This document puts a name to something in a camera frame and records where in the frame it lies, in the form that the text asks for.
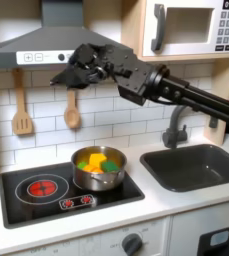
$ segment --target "stovetop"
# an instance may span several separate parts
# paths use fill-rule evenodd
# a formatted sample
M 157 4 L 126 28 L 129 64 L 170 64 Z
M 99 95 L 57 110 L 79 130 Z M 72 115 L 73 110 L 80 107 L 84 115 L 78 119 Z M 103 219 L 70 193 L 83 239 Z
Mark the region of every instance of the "stovetop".
M 113 190 L 80 189 L 73 183 L 71 163 L 1 174 L 0 195 L 6 228 L 83 214 L 144 198 L 127 173 L 122 184 Z

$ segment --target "range hood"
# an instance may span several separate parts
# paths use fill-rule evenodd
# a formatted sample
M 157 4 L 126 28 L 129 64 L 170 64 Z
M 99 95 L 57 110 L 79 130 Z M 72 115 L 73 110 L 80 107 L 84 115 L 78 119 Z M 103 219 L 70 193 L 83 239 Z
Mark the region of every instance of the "range hood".
M 81 44 L 113 44 L 83 27 L 82 0 L 41 0 L 42 28 L 0 43 L 0 68 L 65 64 Z

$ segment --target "cabinet door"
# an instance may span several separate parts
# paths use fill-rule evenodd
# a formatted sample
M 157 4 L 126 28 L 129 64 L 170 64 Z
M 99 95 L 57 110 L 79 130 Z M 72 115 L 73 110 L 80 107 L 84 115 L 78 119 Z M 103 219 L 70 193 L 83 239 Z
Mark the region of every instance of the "cabinet door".
M 229 203 L 173 217 L 169 256 L 196 256 L 200 236 L 229 227 Z

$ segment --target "microwave door handle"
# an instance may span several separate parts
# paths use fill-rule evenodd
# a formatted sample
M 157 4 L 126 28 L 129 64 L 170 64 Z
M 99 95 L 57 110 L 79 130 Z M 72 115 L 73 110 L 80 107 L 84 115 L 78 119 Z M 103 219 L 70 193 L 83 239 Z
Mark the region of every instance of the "microwave door handle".
M 165 7 L 163 4 L 155 4 L 154 15 L 158 19 L 156 39 L 151 40 L 151 50 L 159 51 L 161 49 L 164 36 L 165 36 Z

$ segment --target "faucet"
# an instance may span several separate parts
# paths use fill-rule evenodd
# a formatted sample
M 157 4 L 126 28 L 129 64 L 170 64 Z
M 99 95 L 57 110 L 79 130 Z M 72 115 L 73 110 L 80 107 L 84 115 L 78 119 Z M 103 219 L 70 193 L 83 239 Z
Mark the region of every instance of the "faucet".
M 187 106 L 177 106 L 171 116 L 169 128 L 163 133 L 162 139 L 167 148 L 175 149 L 178 142 L 187 141 L 188 134 L 186 125 L 182 130 L 178 130 L 179 116 Z

